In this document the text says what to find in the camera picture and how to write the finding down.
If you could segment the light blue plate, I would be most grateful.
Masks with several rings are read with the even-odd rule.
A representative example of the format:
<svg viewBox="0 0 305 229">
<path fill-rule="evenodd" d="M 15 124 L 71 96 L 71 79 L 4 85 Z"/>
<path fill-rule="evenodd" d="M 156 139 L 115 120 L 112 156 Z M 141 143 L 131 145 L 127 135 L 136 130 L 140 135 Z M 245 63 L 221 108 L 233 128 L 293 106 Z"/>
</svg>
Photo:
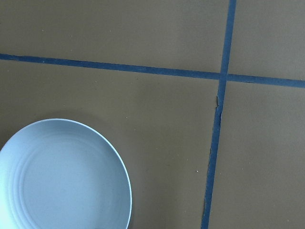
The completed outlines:
<svg viewBox="0 0 305 229">
<path fill-rule="evenodd" d="M 132 190 L 111 143 L 73 120 L 46 119 L 0 151 L 3 229 L 126 229 Z"/>
</svg>

